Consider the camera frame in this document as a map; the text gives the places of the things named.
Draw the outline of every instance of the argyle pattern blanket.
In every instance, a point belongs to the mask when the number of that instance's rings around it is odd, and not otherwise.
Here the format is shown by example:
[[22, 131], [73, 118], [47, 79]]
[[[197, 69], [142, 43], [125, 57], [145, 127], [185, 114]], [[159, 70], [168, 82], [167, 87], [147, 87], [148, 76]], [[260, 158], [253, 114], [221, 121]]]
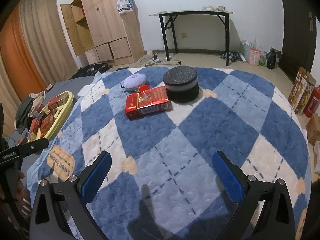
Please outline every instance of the argyle pattern blanket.
[[[73, 156], [74, 174], [107, 151], [111, 170], [87, 208], [110, 240], [215, 239], [237, 208], [212, 168], [212, 154], [222, 150], [247, 175], [285, 180], [299, 238], [311, 170], [301, 126], [285, 96], [252, 73], [196, 68], [200, 94], [195, 101], [172, 103], [171, 111], [129, 121], [124, 79], [141, 73], [151, 88], [161, 86], [168, 69], [103, 74], [29, 169], [32, 201], [42, 179], [60, 180], [46, 162], [53, 146]], [[72, 218], [67, 218], [74, 236], [81, 239]]]

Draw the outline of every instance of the black table leg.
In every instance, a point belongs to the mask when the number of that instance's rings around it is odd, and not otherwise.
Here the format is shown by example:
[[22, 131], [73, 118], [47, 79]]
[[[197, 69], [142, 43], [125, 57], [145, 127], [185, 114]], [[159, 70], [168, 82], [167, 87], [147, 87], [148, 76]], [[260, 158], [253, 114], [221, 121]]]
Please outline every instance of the black table leg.
[[174, 30], [174, 25], [173, 25], [174, 20], [172, 19], [172, 16], [170, 16], [170, 20], [171, 20], [171, 28], [172, 28], [172, 35], [173, 35], [174, 49], [175, 49], [175, 52], [176, 52], [176, 53], [178, 53], [178, 46], [177, 46], [176, 32], [175, 32], [175, 30]]
[[229, 54], [230, 54], [230, 24], [229, 14], [225, 15], [225, 28], [226, 28], [226, 53], [227, 53], [227, 66], [229, 65]]
[[162, 36], [163, 36], [165, 54], [166, 54], [166, 56], [167, 56], [167, 61], [170, 61], [169, 51], [168, 51], [167, 37], [166, 37], [166, 35], [165, 35], [165, 28], [164, 28], [163, 16], [159, 15], [159, 18], [160, 18], [160, 24], [161, 24], [161, 30], [162, 30]]

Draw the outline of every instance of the black lid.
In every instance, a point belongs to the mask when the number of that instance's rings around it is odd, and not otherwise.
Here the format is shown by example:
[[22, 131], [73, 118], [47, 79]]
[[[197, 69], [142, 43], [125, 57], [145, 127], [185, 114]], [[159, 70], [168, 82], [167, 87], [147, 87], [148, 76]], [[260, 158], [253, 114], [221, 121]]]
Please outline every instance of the black lid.
[[170, 86], [184, 86], [196, 80], [198, 77], [195, 68], [189, 66], [177, 66], [169, 69], [163, 75], [163, 82]]

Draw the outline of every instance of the pink bag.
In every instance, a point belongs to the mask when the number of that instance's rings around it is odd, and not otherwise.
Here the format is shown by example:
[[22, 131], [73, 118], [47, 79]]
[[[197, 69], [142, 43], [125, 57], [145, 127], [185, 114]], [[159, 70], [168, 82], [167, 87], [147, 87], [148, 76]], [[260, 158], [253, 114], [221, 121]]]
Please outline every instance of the pink bag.
[[250, 48], [249, 64], [257, 67], [259, 65], [260, 56], [261, 50]]

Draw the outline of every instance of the blue gripper pad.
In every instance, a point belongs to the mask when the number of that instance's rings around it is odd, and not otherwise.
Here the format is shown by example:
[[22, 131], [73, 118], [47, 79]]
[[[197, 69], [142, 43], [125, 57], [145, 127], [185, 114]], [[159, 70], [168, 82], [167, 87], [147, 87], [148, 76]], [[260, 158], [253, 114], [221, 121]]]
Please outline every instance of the blue gripper pad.
[[215, 152], [212, 156], [212, 166], [226, 189], [231, 201], [241, 204], [244, 200], [243, 186], [218, 152]]
[[92, 163], [92, 165], [87, 166], [85, 169], [93, 168], [90, 174], [88, 174], [88, 178], [82, 184], [81, 187], [81, 202], [86, 205], [87, 203], [91, 203], [97, 194], [102, 182], [106, 178], [108, 172], [110, 171], [112, 163], [112, 158], [110, 153], [102, 152], [96, 160]]

